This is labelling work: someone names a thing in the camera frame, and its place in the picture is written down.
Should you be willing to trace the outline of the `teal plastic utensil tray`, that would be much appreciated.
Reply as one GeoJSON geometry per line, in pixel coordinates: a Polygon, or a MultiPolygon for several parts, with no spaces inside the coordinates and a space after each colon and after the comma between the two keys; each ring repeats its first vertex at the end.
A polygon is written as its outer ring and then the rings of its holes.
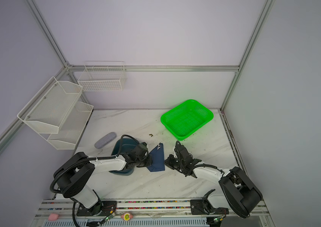
{"type": "MultiPolygon", "coordinates": [[[[135,156],[133,153],[133,149],[140,144],[139,142],[134,141],[130,138],[125,138],[122,140],[122,144],[120,140],[118,140],[113,148],[113,151],[111,155],[117,155],[119,154],[119,158],[125,159],[125,154],[130,154],[135,156]]],[[[119,175],[119,176],[129,176],[133,173],[134,169],[125,169],[125,167],[122,170],[112,170],[110,173],[119,175]]]]}

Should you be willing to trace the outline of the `dark blue paper napkin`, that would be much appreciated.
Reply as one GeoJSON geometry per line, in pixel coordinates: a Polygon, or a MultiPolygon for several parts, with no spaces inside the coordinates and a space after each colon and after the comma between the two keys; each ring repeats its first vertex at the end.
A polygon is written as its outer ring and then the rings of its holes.
{"type": "Polygon", "coordinates": [[[161,172],[165,170],[164,146],[159,143],[150,153],[152,163],[147,167],[150,172],[161,172]]]}

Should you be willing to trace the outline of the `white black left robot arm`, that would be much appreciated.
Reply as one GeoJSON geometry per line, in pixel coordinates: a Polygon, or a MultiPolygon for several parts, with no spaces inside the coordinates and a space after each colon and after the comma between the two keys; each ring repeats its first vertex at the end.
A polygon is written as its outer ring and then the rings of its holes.
{"type": "Polygon", "coordinates": [[[93,175],[143,167],[152,169],[155,163],[155,155],[143,149],[120,152],[109,157],[89,157],[79,152],[54,173],[49,188],[51,192],[78,202],[88,210],[101,210],[101,199],[87,185],[93,175]]]}

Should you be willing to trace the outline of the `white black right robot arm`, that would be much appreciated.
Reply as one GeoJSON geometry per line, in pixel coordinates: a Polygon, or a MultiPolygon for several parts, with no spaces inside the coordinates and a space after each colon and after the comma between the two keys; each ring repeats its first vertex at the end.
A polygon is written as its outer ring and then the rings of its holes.
{"type": "Polygon", "coordinates": [[[240,167],[222,169],[200,159],[195,159],[180,141],[176,141],[174,153],[164,161],[165,166],[186,177],[191,176],[217,184],[223,192],[220,196],[214,195],[211,198],[210,195],[215,191],[215,189],[211,189],[202,199],[191,200],[192,214],[226,216],[229,214],[229,210],[225,205],[228,205],[236,215],[247,218],[263,200],[260,190],[240,167]]]}

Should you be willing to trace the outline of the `green perforated plastic basket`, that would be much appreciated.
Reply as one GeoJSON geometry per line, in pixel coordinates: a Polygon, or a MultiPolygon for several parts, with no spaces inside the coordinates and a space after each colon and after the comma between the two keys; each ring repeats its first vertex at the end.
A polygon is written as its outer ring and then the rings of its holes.
{"type": "Polygon", "coordinates": [[[189,99],[161,116],[161,123],[179,141],[213,119],[213,112],[196,100],[189,99]]]}

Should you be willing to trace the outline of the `grey oval stone pad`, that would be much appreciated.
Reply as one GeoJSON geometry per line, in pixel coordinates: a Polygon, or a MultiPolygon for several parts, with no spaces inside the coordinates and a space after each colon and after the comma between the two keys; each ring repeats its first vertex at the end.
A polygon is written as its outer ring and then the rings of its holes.
{"type": "Polygon", "coordinates": [[[101,149],[104,146],[106,146],[107,144],[109,144],[110,142],[112,142],[116,137],[117,137],[117,134],[115,132],[110,132],[110,133],[106,134],[105,136],[103,136],[102,138],[100,138],[94,144],[94,147],[96,149],[101,149]]]}

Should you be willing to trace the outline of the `pink green round toy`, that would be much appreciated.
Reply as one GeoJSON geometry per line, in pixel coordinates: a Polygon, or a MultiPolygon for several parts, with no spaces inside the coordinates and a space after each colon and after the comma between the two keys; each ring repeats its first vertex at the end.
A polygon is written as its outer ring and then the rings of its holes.
{"type": "Polygon", "coordinates": [[[123,214],[121,215],[121,218],[122,218],[123,221],[130,221],[133,217],[134,217],[134,216],[133,216],[131,213],[129,213],[129,212],[123,213],[123,214]]]}

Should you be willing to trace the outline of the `white mesh two-tier shelf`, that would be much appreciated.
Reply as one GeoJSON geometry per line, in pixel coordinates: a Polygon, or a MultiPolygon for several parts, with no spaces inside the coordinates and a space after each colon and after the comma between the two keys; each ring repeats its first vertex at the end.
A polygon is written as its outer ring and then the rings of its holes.
{"type": "Polygon", "coordinates": [[[52,77],[17,118],[55,149],[74,150],[93,112],[82,94],[82,86],[52,77]]]}

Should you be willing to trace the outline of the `pink small toy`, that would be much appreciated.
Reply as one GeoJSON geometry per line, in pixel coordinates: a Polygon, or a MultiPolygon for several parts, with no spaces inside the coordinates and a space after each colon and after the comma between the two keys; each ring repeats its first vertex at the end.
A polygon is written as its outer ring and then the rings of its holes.
{"type": "Polygon", "coordinates": [[[59,215],[58,215],[58,214],[56,214],[56,213],[51,213],[51,214],[49,215],[49,217],[48,217],[48,221],[56,221],[56,220],[58,220],[58,218],[59,218],[59,215]]]}

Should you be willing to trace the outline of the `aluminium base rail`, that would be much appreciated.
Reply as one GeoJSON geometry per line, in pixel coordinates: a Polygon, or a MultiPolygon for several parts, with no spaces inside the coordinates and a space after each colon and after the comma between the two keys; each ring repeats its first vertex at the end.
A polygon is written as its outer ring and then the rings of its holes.
{"type": "Polygon", "coordinates": [[[241,218],[230,208],[229,214],[205,215],[191,213],[191,200],[176,199],[109,199],[103,200],[103,212],[93,216],[84,206],[70,199],[42,201],[32,227],[274,227],[269,210],[261,201],[248,218],[241,218]],[[123,213],[131,213],[123,221],[123,213]],[[48,221],[51,213],[58,220],[48,221]]]}

